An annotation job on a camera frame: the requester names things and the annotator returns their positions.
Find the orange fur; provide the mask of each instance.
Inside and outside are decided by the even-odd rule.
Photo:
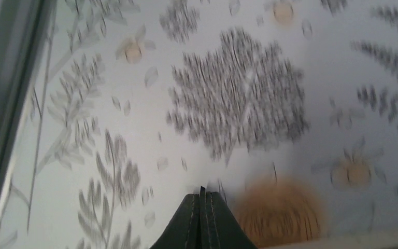
[[[320,238],[322,205],[309,189],[296,181],[263,179],[243,194],[236,219],[259,248]]]

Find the dark green fabric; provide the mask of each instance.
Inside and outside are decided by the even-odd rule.
[[[199,195],[189,194],[176,210],[162,235],[150,249],[201,249],[199,231]]]
[[[256,249],[218,192],[186,195],[150,249]]]

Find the floral wallpaper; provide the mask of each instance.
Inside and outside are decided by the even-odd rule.
[[[0,249],[138,249],[200,185],[311,183],[326,239],[398,230],[398,1],[58,0]]]

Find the gray leaf pattern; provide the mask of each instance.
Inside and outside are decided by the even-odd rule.
[[[65,0],[65,2],[71,11],[75,11],[77,13],[80,13],[84,5],[84,0],[77,0],[77,1]]]
[[[249,150],[277,138],[297,141],[308,129],[303,72],[280,59],[277,44],[263,48],[243,29],[222,32],[220,40],[215,53],[203,59],[184,54],[186,68],[173,68],[181,91],[169,92],[175,109],[167,123],[179,134],[188,131],[193,142],[202,139],[211,158],[225,156],[227,165],[237,145]],[[248,70],[254,71],[252,80],[246,79]],[[277,74],[283,80],[275,80]]]
[[[117,97],[112,96],[112,103],[117,110],[121,110],[121,104]]]
[[[230,15],[236,15],[240,10],[240,0],[230,0],[229,9]]]
[[[334,16],[348,6],[348,1],[349,0],[321,0],[321,5]]]
[[[135,8],[136,8],[135,9],[136,12],[140,11],[138,6],[135,6]],[[127,25],[127,20],[126,20],[126,18],[124,18],[124,15],[121,12],[120,8],[113,9],[113,11],[111,13],[112,13],[111,15],[105,17],[107,20],[117,23],[117,24]]]
[[[139,13],[141,12],[141,8],[139,5],[134,3],[134,0],[129,0],[129,3],[125,3],[125,1],[120,2],[120,10],[126,13]]]
[[[39,112],[40,107],[39,107],[39,99],[37,97],[37,93],[35,91],[35,88],[32,87],[30,90],[30,119],[31,121],[34,121],[34,118],[36,117],[36,113]]]
[[[124,103],[124,107],[123,107],[123,112],[125,116],[128,116],[130,114],[131,111],[131,106],[130,106],[130,101],[126,101],[126,103]]]
[[[147,202],[149,202],[149,190],[147,188],[143,188],[141,199],[143,201],[143,206],[147,205]]]
[[[100,31],[102,33],[102,35],[104,37],[106,37],[107,35],[107,28],[106,28],[106,22],[104,20],[104,18],[102,18],[101,22],[100,22]]]
[[[172,1],[166,14],[160,16],[160,24],[170,40],[186,43],[190,39],[190,34],[197,31],[199,19],[199,11],[187,7],[187,0],[177,0]]]
[[[188,171],[188,169],[187,169],[187,162],[186,162],[185,158],[181,158],[181,163],[182,163],[182,168],[183,168],[185,171]]]
[[[52,105],[47,108],[51,117],[63,125],[63,130],[39,161],[37,172],[55,160],[67,168],[72,167],[72,162],[84,164],[79,149],[84,148],[83,151],[88,153],[89,144],[93,145],[93,134],[100,133],[98,121],[90,118],[89,111],[93,108],[91,99],[99,96],[98,87],[104,83],[100,78],[104,71],[101,56],[96,55],[88,65],[84,54],[81,63],[74,61],[71,68],[71,72],[63,72],[60,79],[63,90],[50,95]],[[70,143],[73,126],[75,141]]]
[[[144,226],[147,228],[151,228],[154,223],[155,223],[155,212],[150,211],[144,217]]]
[[[165,170],[168,167],[168,159],[166,157],[158,158],[157,167],[159,171]]]
[[[107,169],[102,162],[99,152],[96,153],[96,164],[106,193],[103,193],[101,183],[99,181],[95,183],[93,179],[90,179],[86,198],[83,191],[80,191],[80,211],[78,212],[80,227],[96,245],[102,244],[105,248],[138,248],[139,237],[133,242],[130,241],[130,222],[121,247],[119,236],[111,238],[115,203],[119,201],[123,209],[126,209],[135,199],[140,183],[138,167],[127,160],[126,142],[122,136],[117,135],[112,139],[110,132],[106,130],[105,139],[105,160],[110,169]],[[112,195],[110,202],[107,193]],[[78,246],[84,246],[84,242],[80,242]]]
[[[158,69],[155,66],[149,68],[144,76],[144,85],[146,87],[152,86],[158,79],[158,76]]]
[[[263,20],[263,16],[257,16],[257,18],[255,19],[255,21],[257,22],[257,26],[261,27],[265,24],[265,21]]]
[[[301,29],[303,30],[303,35],[306,39],[312,38],[312,24],[308,20],[304,20],[301,23]]]

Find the white surface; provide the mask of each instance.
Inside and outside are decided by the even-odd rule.
[[[230,12],[228,1],[211,0],[208,3],[203,0],[201,3],[200,0],[189,0],[189,9],[196,8],[200,19],[197,21],[197,32],[190,33],[183,44],[169,39],[160,25],[160,15],[166,14],[169,1],[135,2],[140,6],[140,13],[124,13],[127,25],[106,19],[104,29],[98,22],[95,31],[100,40],[74,50],[70,57],[67,31],[72,30],[75,14],[65,1],[59,1],[58,30],[54,35],[49,64],[49,71],[57,74],[50,75],[46,84],[42,122],[36,101],[31,102],[31,97],[27,100],[27,106],[34,106],[34,115],[21,128],[23,135],[20,147],[16,149],[18,160],[12,173],[13,186],[29,200],[39,124],[42,124],[38,149],[38,161],[41,162],[62,130],[66,130],[63,124],[57,122],[59,118],[54,118],[54,114],[48,111],[48,108],[54,108],[51,94],[56,91],[63,93],[60,78],[66,79],[64,72],[71,72],[73,60],[80,63],[83,54],[91,63],[99,53],[105,65],[105,71],[100,72],[104,84],[98,86],[101,95],[91,97],[92,105],[88,108],[89,118],[98,119],[100,135],[93,135],[95,145],[88,143],[92,155],[80,150],[84,163],[78,163],[80,157],[74,158],[70,161],[71,169],[68,169],[68,163],[60,163],[53,157],[36,176],[29,232],[26,231],[27,205],[23,198],[12,194],[3,215],[5,225],[0,230],[0,244],[15,231],[18,237],[13,244],[3,248],[76,248],[82,238],[85,244],[96,247],[95,241],[90,240],[79,224],[79,192],[82,191],[87,198],[90,179],[95,180],[95,186],[97,181],[102,182],[96,152],[100,153],[102,163],[109,165],[105,160],[105,130],[110,132],[113,140],[117,135],[124,138],[126,150],[122,151],[126,151],[127,160],[137,164],[140,173],[140,183],[131,203],[125,195],[115,199],[118,206],[114,208],[112,236],[124,234],[130,220],[132,238],[140,236],[140,248],[150,246],[160,236],[184,195],[197,186],[221,179],[226,194],[233,198],[243,190],[245,178],[252,174],[270,173],[272,164],[278,179],[292,175],[314,185],[325,199],[330,234],[344,237],[309,243],[308,248],[322,248],[321,245],[325,248],[332,248],[333,245],[335,248],[377,248],[382,243],[391,245],[389,240],[390,243],[398,243],[398,232],[390,233],[391,237],[384,236],[383,239],[378,235],[387,229],[398,230],[398,118],[390,124],[387,115],[380,117],[378,111],[364,107],[356,94],[358,88],[370,85],[374,85],[378,92],[387,86],[389,93],[393,94],[398,92],[398,83],[378,62],[351,48],[351,42],[366,40],[398,50],[396,28],[385,20],[372,17],[370,12],[374,7],[392,7],[398,6],[398,3],[389,0],[350,1],[344,11],[332,14],[320,5],[319,0],[291,1],[294,16],[290,24],[283,25],[281,23],[288,23],[287,19],[277,21],[271,10],[265,11],[263,1],[240,0],[240,7],[232,3]],[[78,25],[82,30],[86,26],[89,5],[87,1],[85,19],[80,20]],[[263,18],[263,25],[260,26],[259,16]],[[308,23],[312,30],[310,36],[307,34]],[[118,48],[127,45],[124,41],[128,37],[139,40],[136,35],[140,31],[142,33],[143,25],[146,27],[145,42],[154,42],[156,49],[144,49],[141,45],[141,59],[133,57],[138,53],[136,47],[127,51],[127,57],[121,56]],[[308,38],[303,35],[302,26]],[[176,86],[172,66],[179,70],[185,68],[183,53],[195,53],[202,59],[208,51],[215,52],[221,47],[220,34],[233,27],[242,27],[252,39],[262,44],[263,49],[276,41],[282,49],[280,58],[288,58],[293,66],[303,70],[300,86],[305,92],[305,119],[310,128],[300,140],[292,143],[285,139],[278,144],[278,148],[269,151],[257,147],[248,152],[247,145],[242,143],[234,148],[226,165],[225,156],[214,160],[210,157],[210,150],[204,146],[202,139],[194,143],[188,139],[187,132],[177,134],[174,127],[167,124],[166,113],[175,109],[169,95],[169,89]],[[49,46],[46,46],[35,84],[40,106],[48,51]],[[129,63],[133,58],[138,61],[136,64]],[[330,98],[334,99],[335,108],[358,108],[365,113],[365,118],[358,119],[352,115],[349,129],[344,127],[349,125],[346,115],[340,119],[340,127],[338,123],[331,124],[330,117],[338,110],[330,105]],[[76,130],[76,120],[72,121],[71,133],[64,136],[72,138],[70,143],[74,142]],[[80,127],[84,127],[82,120],[78,122]],[[311,173],[312,165],[343,157],[344,149],[351,151],[362,137],[366,142],[362,151],[364,155],[380,148],[384,151],[384,155],[371,164],[372,178],[368,187],[358,191],[350,188],[338,190],[331,183],[329,170]],[[381,172],[385,174],[386,183],[381,180]],[[102,196],[107,194],[111,205],[111,193],[106,192],[103,183],[101,191]],[[143,193],[148,196],[145,205],[141,201]],[[151,212],[155,212],[155,221],[147,222],[152,226],[146,227],[144,219]],[[365,234],[369,228],[373,235],[359,236],[359,241],[355,236],[347,237],[351,233]]]

